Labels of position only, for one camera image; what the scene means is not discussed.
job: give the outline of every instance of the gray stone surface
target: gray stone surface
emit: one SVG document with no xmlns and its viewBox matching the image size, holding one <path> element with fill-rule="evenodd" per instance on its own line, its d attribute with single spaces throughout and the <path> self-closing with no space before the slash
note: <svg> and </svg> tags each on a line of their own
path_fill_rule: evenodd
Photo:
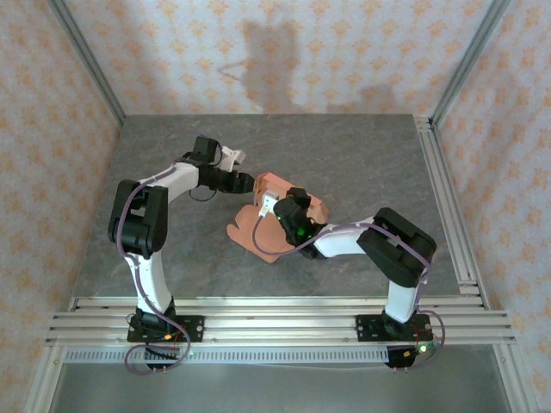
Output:
<svg viewBox="0 0 551 413">
<path fill-rule="evenodd" d="M 76 296 L 134 296 L 126 263 L 107 238 L 121 179 L 141 179 L 193 147 L 195 133 L 247 154 L 240 170 L 271 171 L 306 188 L 329 208 L 330 222 L 365 219 L 391 207 L 439 245 L 426 293 L 456 294 L 458 286 L 423 152 L 410 115 L 175 115 L 127 120 L 108 175 Z M 207 192 L 199 188 L 201 197 Z M 164 272 L 177 297 L 382 296 L 387 280 L 366 256 L 309 261 L 297 254 L 268 264 L 226 235 L 226 226 L 252 195 L 217 194 L 209 202 L 187 195 L 170 204 Z"/>
</svg>

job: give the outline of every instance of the patterned wallpaper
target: patterned wallpaper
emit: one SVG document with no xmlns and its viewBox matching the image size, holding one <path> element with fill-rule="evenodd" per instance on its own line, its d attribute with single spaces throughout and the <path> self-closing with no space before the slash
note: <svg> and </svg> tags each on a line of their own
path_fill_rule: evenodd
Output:
<svg viewBox="0 0 551 413">
<path fill-rule="evenodd" d="M 69 0 L 128 114 L 431 115 L 490 0 Z"/>
<path fill-rule="evenodd" d="M 551 9 L 513 0 L 442 128 L 492 301 L 551 411 Z"/>
<path fill-rule="evenodd" d="M 44 0 L 0 2 L 0 408 L 66 307 L 118 127 Z"/>
</svg>

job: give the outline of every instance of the gray floor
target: gray floor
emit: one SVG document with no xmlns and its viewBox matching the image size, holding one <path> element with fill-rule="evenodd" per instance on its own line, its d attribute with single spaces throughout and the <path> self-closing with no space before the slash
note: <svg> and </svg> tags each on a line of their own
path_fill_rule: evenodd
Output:
<svg viewBox="0 0 551 413">
<path fill-rule="evenodd" d="M 491 346 L 447 347 L 427 367 L 189 365 L 139 377 L 122 365 L 63 366 L 51 413 L 510 411 Z"/>
<path fill-rule="evenodd" d="M 410 115 L 182 115 L 133 116 L 127 120 L 108 175 L 74 295 L 134 296 L 125 262 L 108 241 L 108 219 L 121 179 L 141 179 L 190 151 L 195 133 L 243 149 L 241 170 L 271 171 L 306 188 L 329 208 L 330 222 L 365 219 L 391 207 L 434 237 L 439 245 L 426 293 L 457 294 L 458 287 Z M 171 292 L 196 296 L 382 296 L 387 280 L 366 256 L 308 261 L 300 255 L 267 264 L 226 235 L 250 194 L 217 194 L 209 202 L 187 195 L 170 204 L 169 236 L 163 249 Z"/>
</svg>

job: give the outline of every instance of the enclosure wall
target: enclosure wall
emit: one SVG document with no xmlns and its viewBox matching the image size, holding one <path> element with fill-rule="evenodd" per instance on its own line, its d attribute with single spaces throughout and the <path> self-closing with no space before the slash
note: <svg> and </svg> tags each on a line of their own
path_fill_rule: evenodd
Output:
<svg viewBox="0 0 551 413">
<path fill-rule="evenodd" d="M 551 9 L 513 1 L 442 131 L 487 291 L 551 410 Z"/>
<path fill-rule="evenodd" d="M 0 2 L 0 402 L 22 411 L 118 127 L 46 1 Z"/>
<path fill-rule="evenodd" d="M 127 114 L 432 114 L 490 1 L 68 4 Z"/>
</svg>

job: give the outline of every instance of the floral wallpaper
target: floral wallpaper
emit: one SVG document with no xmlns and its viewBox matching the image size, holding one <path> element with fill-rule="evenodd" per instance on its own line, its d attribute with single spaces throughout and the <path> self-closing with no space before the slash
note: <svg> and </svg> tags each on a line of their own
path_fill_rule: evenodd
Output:
<svg viewBox="0 0 551 413">
<path fill-rule="evenodd" d="M 0 404 L 66 308 L 118 126 L 46 1 L 0 2 Z"/>
<path fill-rule="evenodd" d="M 431 115 L 490 0 L 69 0 L 127 114 Z"/>
<path fill-rule="evenodd" d="M 551 9 L 513 0 L 442 127 L 493 303 L 551 411 Z"/>
</svg>

